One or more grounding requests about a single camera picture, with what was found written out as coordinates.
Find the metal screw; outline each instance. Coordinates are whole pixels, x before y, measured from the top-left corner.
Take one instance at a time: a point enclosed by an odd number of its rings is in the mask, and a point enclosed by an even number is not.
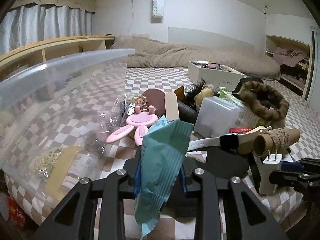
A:
[[[118,175],[124,175],[127,171],[125,169],[119,169],[117,170]]]
[[[81,183],[81,184],[88,184],[88,183],[89,183],[89,178],[82,178],[82,179],[80,180],[80,183]]]
[[[202,174],[204,174],[204,170],[201,168],[197,168],[197,169],[195,169],[195,174],[202,175]]]
[[[241,182],[241,179],[239,177],[232,177],[231,178],[231,181],[234,183],[234,184],[239,184]]]

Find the twine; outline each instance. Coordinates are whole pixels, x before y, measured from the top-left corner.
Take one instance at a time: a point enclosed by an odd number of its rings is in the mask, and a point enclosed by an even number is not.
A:
[[[267,131],[268,134],[273,142],[273,146],[271,149],[272,153],[275,153],[278,150],[278,153],[287,149],[289,147],[289,135],[287,131],[283,128],[278,128],[274,130]]]

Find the white watch strap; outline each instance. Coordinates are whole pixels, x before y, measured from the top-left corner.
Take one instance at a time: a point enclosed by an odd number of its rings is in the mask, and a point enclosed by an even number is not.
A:
[[[266,131],[271,130],[272,127],[269,126],[265,128],[264,126],[258,126],[245,134],[239,134],[239,145],[245,142],[253,141],[257,135],[264,133]],[[212,146],[220,146],[220,137],[215,138],[205,138],[196,141],[189,142],[188,151],[194,151],[200,148],[212,147]]]

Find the transparent storage box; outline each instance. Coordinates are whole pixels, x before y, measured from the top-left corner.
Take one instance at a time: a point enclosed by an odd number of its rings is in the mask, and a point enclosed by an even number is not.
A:
[[[81,177],[98,179],[121,119],[126,57],[134,49],[72,54],[0,83],[0,168],[55,207]]]

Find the pink cloth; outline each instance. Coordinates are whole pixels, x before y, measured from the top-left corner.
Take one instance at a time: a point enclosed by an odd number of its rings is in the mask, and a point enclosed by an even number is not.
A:
[[[295,67],[301,60],[307,58],[307,55],[301,50],[277,48],[273,52],[273,59],[279,64],[285,64]]]

